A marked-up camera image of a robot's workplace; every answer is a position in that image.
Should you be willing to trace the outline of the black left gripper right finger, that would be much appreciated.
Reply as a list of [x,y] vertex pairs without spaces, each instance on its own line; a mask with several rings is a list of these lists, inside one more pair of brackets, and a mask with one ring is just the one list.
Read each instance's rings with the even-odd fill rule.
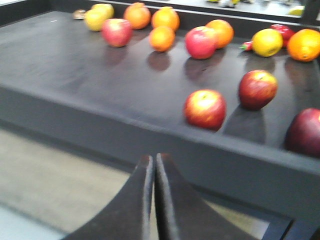
[[167,153],[156,155],[154,200],[161,240],[254,239],[206,204]]

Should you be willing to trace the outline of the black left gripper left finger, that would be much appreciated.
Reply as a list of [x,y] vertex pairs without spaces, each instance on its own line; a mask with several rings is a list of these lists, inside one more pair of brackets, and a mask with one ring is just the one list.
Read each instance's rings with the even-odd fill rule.
[[116,196],[65,240],[149,240],[154,160],[143,156]]

